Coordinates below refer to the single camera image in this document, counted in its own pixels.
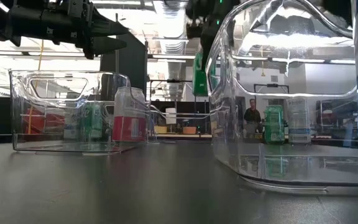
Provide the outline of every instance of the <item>red can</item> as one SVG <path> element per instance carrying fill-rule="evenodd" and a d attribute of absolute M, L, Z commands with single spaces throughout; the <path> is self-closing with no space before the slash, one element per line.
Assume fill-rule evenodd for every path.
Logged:
<path fill-rule="evenodd" d="M 142 104 L 135 101 L 132 95 Z M 114 100 L 114 141 L 146 141 L 145 97 L 138 88 L 120 87 Z"/>

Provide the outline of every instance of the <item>cable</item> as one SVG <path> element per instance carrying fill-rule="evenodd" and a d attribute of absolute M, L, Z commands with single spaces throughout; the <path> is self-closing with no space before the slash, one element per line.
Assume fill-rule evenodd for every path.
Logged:
<path fill-rule="evenodd" d="M 38 61 L 38 71 L 41 69 L 41 61 L 42 61 L 42 53 L 44 52 L 44 40 L 41 41 L 41 53 L 40 53 L 40 58 Z M 34 89 L 37 91 L 37 86 L 38 86 L 38 80 L 35 81 L 35 86 Z M 32 110 L 34 109 L 33 104 L 31 104 L 31 108 L 30 108 L 30 114 L 29 114 L 29 127 L 27 128 L 27 134 L 31 134 L 31 118 L 32 118 Z"/>

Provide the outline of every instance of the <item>workbench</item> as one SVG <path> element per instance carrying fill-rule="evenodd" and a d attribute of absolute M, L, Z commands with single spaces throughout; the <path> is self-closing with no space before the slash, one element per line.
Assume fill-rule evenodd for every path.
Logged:
<path fill-rule="evenodd" d="M 358 223 L 358 197 L 249 188 L 210 143 L 90 155 L 0 144 L 0 224 Z"/>

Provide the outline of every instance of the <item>red label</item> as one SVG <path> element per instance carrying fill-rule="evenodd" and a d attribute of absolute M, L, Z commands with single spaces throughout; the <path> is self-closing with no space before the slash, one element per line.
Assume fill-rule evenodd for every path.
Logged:
<path fill-rule="evenodd" d="M 116 116 L 112 127 L 112 140 L 145 141 L 146 119 Z"/>

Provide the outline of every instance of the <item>ceiling light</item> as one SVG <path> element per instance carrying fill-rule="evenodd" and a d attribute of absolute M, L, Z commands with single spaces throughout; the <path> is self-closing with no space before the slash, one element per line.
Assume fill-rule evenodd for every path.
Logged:
<path fill-rule="evenodd" d="M 31 56 L 39 56 L 40 52 L 29 52 Z M 42 56 L 51 57 L 84 57 L 84 53 L 81 52 L 43 52 Z"/>
<path fill-rule="evenodd" d="M 22 52 L 18 51 L 9 51 L 9 50 L 0 50 L 0 55 L 22 55 Z"/>
<path fill-rule="evenodd" d="M 176 63 L 186 63 L 186 60 L 177 60 L 177 59 L 160 59 L 158 62 L 176 62 Z"/>
<path fill-rule="evenodd" d="M 302 63 L 324 63 L 323 59 L 303 59 L 303 58 L 272 58 L 272 62 L 284 62 L 284 63 L 292 63 L 292 62 L 302 62 Z"/>
<path fill-rule="evenodd" d="M 269 59 L 267 57 L 253 57 L 253 56 L 240 56 L 240 55 L 233 55 L 232 57 L 233 59 L 236 60 L 253 60 L 253 61 L 267 61 Z"/>
<path fill-rule="evenodd" d="M 1 2 L 0 2 L 0 8 L 1 8 L 3 11 L 5 11 L 5 12 L 8 12 L 8 11 L 9 11 L 9 9 L 8 9 L 3 3 L 1 3 Z"/>
<path fill-rule="evenodd" d="M 122 5 L 122 4 L 128 4 L 128 5 L 135 5 L 140 6 L 140 1 L 110 1 L 110 0 L 92 0 L 93 4 L 116 4 L 116 5 Z M 151 2 L 145 2 L 145 6 L 153 6 Z"/>
<path fill-rule="evenodd" d="M 331 60 L 331 63 L 345 64 L 345 65 L 355 65 L 355 60 Z"/>
<path fill-rule="evenodd" d="M 158 58 L 158 59 L 194 59 L 194 55 L 165 55 L 165 54 L 153 54 L 151 55 L 152 58 Z"/>
<path fill-rule="evenodd" d="M 164 41 L 164 42 L 189 42 L 188 39 L 181 38 L 169 38 L 169 37 L 153 37 L 152 40 Z"/>

